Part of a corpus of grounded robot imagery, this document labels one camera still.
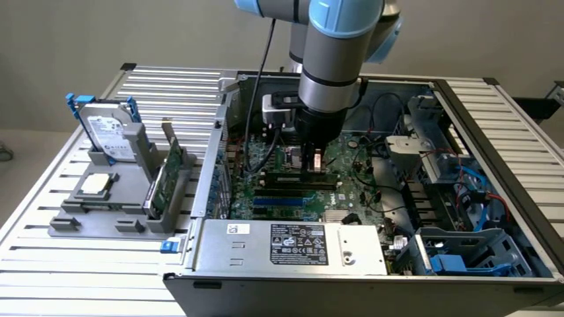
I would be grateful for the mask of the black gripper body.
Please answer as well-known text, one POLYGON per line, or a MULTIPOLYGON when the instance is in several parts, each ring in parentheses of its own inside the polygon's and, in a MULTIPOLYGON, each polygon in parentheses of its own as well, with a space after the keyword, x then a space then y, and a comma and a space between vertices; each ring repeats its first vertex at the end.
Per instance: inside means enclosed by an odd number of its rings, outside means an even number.
POLYGON ((294 130, 301 143, 324 149, 340 135, 346 117, 346 110, 324 113, 309 108, 298 108, 294 113, 294 130))

